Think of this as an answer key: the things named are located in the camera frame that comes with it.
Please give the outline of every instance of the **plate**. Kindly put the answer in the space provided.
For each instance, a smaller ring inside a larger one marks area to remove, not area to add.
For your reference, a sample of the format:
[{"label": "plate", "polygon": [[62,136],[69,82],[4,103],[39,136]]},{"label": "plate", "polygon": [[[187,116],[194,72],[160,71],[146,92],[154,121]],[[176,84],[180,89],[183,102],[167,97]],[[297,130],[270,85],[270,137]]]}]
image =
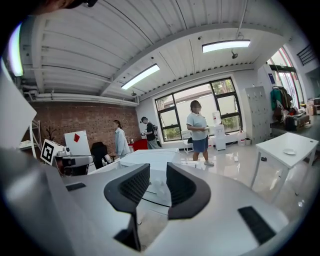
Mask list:
[{"label": "plate", "polygon": [[283,153],[285,153],[285,154],[287,154],[287,155],[295,155],[297,152],[296,152],[294,149],[292,149],[292,148],[285,148],[285,149],[283,150]]}]

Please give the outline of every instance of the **sneaker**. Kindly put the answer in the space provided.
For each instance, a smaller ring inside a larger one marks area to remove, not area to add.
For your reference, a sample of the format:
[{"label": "sneaker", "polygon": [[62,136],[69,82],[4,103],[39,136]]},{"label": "sneaker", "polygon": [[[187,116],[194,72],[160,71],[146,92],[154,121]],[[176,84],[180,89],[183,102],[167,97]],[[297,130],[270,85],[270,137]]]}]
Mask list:
[{"label": "sneaker", "polygon": [[211,162],[211,161],[205,161],[204,164],[206,166],[215,166],[215,163],[214,162]]}]

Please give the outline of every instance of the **red diamond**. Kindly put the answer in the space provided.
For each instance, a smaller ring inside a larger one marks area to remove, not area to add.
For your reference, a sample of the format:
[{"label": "red diamond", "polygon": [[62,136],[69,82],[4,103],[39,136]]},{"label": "red diamond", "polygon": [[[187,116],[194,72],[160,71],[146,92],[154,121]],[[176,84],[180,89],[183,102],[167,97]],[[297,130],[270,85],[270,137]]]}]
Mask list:
[{"label": "red diamond", "polygon": [[74,139],[73,139],[73,140],[74,140],[75,142],[78,142],[78,141],[79,141],[79,139],[80,139],[80,136],[79,136],[78,134],[76,134],[76,133],[75,133],[75,134],[74,134]]}]

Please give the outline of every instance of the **light blue shirt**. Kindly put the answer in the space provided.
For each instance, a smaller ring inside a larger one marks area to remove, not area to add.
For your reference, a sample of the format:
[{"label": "light blue shirt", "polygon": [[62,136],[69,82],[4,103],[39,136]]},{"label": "light blue shirt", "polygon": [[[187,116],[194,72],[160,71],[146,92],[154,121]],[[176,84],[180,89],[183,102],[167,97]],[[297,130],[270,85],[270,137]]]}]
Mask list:
[{"label": "light blue shirt", "polygon": [[130,153],[125,132],[120,128],[115,131],[115,153],[118,156],[124,156]]},{"label": "light blue shirt", "polygon": [[[207,127],[207,121],[201,114],[196,114],[191,112],[188,117],[186,118],[186,124],[191,125],[193,127],[198,128],[206,128]],[[191,131],[192,134],[192,140],[193,141],[200,141],[205,139],[208,136],[208,131]]]}]

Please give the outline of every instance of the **black metal railing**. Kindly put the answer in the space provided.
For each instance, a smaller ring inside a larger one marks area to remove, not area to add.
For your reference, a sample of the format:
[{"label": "black metal railing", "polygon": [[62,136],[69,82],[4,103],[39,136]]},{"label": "black metal railing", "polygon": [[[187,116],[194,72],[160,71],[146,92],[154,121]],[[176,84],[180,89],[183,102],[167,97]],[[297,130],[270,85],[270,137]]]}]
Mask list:
[{"label": "black metal railing", "polygon": [[310,44],[302,51],[300,51],[297,56],[299,57],[303,66],[316,58],[316,55]]}]

